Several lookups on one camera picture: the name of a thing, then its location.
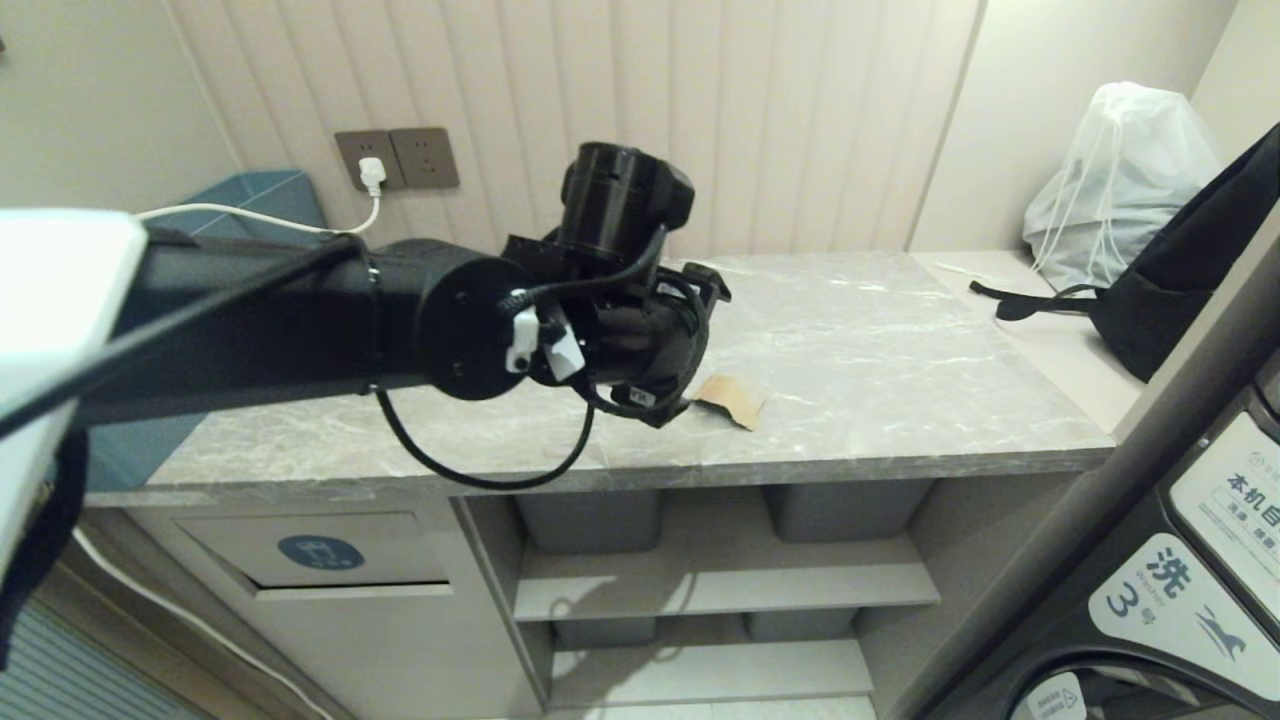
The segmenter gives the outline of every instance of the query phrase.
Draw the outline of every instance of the white drawstring bag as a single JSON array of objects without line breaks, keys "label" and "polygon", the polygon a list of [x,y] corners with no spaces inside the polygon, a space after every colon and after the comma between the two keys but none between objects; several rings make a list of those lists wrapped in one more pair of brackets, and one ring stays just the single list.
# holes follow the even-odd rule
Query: white drawstring bag
[{"label": "white drawstring bag", "polygon": [[1056,290],[1111,287],[1174,214],[1222,169],[1178,92],[1103,85],[1062,168],[1027,208],[1023,240]]}]

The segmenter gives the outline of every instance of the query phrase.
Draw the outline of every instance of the black strap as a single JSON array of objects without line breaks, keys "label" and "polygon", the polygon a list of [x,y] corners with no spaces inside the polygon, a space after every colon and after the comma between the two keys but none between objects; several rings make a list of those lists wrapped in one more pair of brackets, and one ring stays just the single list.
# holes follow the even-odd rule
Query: black strap
[{"label": "black strap", "polygon": [[0,670],[9,664],[9,641],[22,606],[54,569],[79,520],[87,478],[88,433],[74,430],[58,447],[54,491],[18,542],[0,585]]},{"label": "black strap", "polygon": [[996,318],[1001,320],[1025,320],[1036,313],[1088,313],[1097,305],[1098,301],[1096,297],[1068,296],[1087,290],[1096,291],[1098,295],[1105,292],[1105,288],[1092,284],[1073,284],[1053,297],[1037,297],[1034,295],[1019,295],[1016,292],[993,290],[978,281],[970,282],[969,290],[978,295],[1000,300],[1000,305],[996,306]]}]

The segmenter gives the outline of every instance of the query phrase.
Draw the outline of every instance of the gray marble countertop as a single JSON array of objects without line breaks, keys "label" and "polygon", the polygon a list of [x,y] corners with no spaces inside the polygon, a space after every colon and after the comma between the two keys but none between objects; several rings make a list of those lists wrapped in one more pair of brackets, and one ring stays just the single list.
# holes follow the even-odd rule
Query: gray marble countertop
[{"label": "gray marble countertop", "polygon": [[[599,416],[577,465],[545,492],[924,477],[1098,466],[1107,432],[916,263],[896,254],[708,263],[733,302],[716,309],[699,379],[769,392],[758,432],[703,407],[660,430]],[[393,393],[419,443],[494,479],[557,465],[582,402],[525,382],[488,402]],[[210,415],[133,492],[97,506],[394,500],[466,495],[396,442],[371,397]]]}]

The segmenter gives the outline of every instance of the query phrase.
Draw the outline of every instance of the socket panel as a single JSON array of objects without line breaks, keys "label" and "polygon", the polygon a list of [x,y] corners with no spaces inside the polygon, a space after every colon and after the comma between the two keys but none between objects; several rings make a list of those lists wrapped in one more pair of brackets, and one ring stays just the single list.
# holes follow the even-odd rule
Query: socket panel
[{"label": "socket panel", "polygon": [[383,129],[367,129],[353,132],[339,132],[333,136],[338,141],[338,151],[342,152],[342,163],[351,176],[351,184],[356,190],[365,192],[365,183],[360,181],[360,159],[378,158],[387,168],[387,181],[383,182],[383,191],[403,190],[404,176],[401,173],[399,160],[396,159],[396,147],[392,145],[390,133]]},{"label": "socket panel", "polygon": [[461,184],[447,129],[399,128],[390,132],[390,138],[407,187],[440,190]]}]

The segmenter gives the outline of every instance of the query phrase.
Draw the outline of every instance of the white device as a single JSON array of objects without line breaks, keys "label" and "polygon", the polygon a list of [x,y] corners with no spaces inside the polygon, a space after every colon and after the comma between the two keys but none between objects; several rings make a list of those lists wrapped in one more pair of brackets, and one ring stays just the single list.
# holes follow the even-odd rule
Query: white device
[{"label": "white device", "polygon": [[[102,346],[146,242],[125,213],[0,210],[0,401]],[[74,410],[67,402],[0,441],[0,577]]]}]

